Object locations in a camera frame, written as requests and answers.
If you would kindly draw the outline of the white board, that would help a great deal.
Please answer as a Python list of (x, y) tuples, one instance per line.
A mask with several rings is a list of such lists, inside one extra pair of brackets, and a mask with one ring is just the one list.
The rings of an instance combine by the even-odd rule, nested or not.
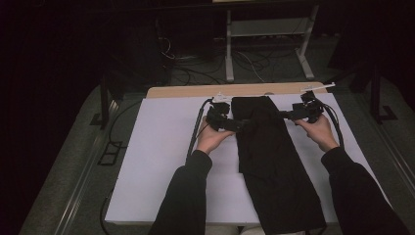
[[(333, 94), (316, 97), (334, 108), (348, 155), (363, 165), (380, 186)], [(184, 165), (199, 109), (208, 97), (144, 99), (133, 127), (105, 221), (117, 225), (150, 224), (156, 218), (174, 172)], [(299, 126), (285, 120), (301, 162), (320, 198), (325, 221), (338, 222), (322, 151)], [(235, 136), (210, 157), (207, 176), (207, 224), (259, 224), (244, 177), (239, 173)]]

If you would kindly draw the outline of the white metal stand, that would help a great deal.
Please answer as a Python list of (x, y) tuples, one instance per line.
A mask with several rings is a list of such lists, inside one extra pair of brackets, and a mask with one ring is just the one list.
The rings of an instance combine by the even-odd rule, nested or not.
[(294, 50), (302, 72), (306, 79), (312, 80), (314, 74), (307, 61), (305, 52), (314, 28), (315, 20), (319, 10), (318, 5), (314, 5), (308, 17), (297, 18), (277, 18), (266, 20), (233, 20), (232, 11), (226, 13), (226, 54), (225, 72), (228, 82), (234, 81), (234, 69), (232, 58), (232, 39), (236, 37), (248, 36), (282, 36), (282, 35), (301, 35), (302, 43), (299, 48)]

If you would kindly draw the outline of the person's left hand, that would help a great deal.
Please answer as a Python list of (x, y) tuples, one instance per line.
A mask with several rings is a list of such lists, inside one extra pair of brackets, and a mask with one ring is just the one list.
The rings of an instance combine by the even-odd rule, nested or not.
[(206, 121), (206, 117), (203, 117), (201, 124), (200, 132), (197, 139), (198, 151), (202, 151), (205, 154), (209, 155), (213, 150), (215, 150), (223, 140), (227, 137), (234, 135), (233, 131), (216, 131), (210, 127)]

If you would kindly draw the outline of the black metal stand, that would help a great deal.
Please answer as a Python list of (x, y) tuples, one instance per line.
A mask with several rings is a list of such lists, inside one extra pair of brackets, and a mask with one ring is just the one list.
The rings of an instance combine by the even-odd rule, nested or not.
[(90, 124), (98, 125), (101, 129), (105, 129), (110, 121), (111, 103), (117, 97), (114, 79), (109, 74), (104, 73), (99, 88), (101, 112), (93, 116)]
[(378, 124), (382, 124), (386, 120), (397, 120), (397, 116), (389, 106), (382, 106), (381, 102), (381, 76), (379, 70), (374, 63), (370, 64), (370, 114)]

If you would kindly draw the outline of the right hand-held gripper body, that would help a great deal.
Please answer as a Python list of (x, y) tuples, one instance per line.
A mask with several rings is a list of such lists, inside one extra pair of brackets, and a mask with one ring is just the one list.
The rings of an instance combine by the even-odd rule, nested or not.
[(303, 88), (301, 90), (302, 94), (300, 95), (301, 103), (293, 104), (292, 119), (297, 120), (306, 118), (308, 123), (315, 123), (318, 121), (320, 115), (323, 112), (326, 112), (329, 115), (329, 118), (332, 121), (335, 121), (336, 117), (333, 109), (329, 105), (320, 101), (314, 94), (315, 91), (328, 88), (329, 86), (307, 86)]

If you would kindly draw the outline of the metal floor rail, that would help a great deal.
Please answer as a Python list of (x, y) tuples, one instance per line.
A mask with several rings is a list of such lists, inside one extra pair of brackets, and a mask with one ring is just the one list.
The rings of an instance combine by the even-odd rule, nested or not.
[(361, 109), (366, 112), (366, 116), (371, 119), (371, 124), (392, 157), (394, 168), (397, 170), (412, 197), (415, 198), (415, 169), (411, 168), (410, 163), (406, 160), (405, 156), (399, 150), (395, 141), (384, 127), (386, 121), (397, 121), (397, 115), (389, 106), (373, 108), (372, 102), (367, 102), (363, 95), (357, 95), (356, 100)]
[(84, 106), (59, 154), (58, 170), (62, 180), (70, 179), (67, 185), (68, 199), (60, 213), (53, 235), (68, 235), (82, 199), (89, 186), (91, 173), (101, 156), (108, 139), (108, 127), (102, 124), (103, 117), (112, 118), (118, 104), (111, 101), (103, 110), (93, 111), (88, 117)]

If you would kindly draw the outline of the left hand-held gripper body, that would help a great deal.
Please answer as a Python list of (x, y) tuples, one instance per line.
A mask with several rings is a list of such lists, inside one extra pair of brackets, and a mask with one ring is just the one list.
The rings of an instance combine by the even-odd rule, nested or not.
[(207, 111), (207, 123), (214, 130), (225, 129), (229, 131), (241, 131), (244, 123), (239, 120), (230, 119), (230, 102), (232, 98), (222, 93), (216, 94), (210, 101)]

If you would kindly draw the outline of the person's right hand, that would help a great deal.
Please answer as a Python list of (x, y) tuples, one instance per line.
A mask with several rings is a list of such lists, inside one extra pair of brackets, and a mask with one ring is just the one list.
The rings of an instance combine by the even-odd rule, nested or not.
[(294, 121), (304, 129), (306, 135), (313, 140), (319, 148), (327, 153), (328, 151), (339, 147), (339, 143), (335, 140), (331, 124), (324, 115), (320, 115), (315, 123), (308, 123), (302, 119)]

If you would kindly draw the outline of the wooden table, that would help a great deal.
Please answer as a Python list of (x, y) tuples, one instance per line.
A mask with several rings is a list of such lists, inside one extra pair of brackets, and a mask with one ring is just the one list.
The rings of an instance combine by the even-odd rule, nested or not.
[(217, 93), (227, 96), (300, 94), (306, 88), (315, 88), (315, 93), (327, 93), (321, 82), (284, 82), (153, 87), (147, 98), (212, 97)]

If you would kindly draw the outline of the black floor frame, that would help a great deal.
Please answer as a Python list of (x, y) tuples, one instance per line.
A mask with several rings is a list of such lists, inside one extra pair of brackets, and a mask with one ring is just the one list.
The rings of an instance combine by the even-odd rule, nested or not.
[(110, 141), (107, 143), (103, 154), (98, 160), (98, 165), (114, 165), (121, 150), (121, 141)]

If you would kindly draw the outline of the black pants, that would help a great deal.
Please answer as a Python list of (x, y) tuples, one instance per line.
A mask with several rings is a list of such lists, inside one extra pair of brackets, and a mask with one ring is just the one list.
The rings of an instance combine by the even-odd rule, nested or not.
[(233, 118), (249, 124), (236, 134), (239, 171), (266, 235), (326, 226), (320, 199), (286, 123), (266, 97), (236, 97)]

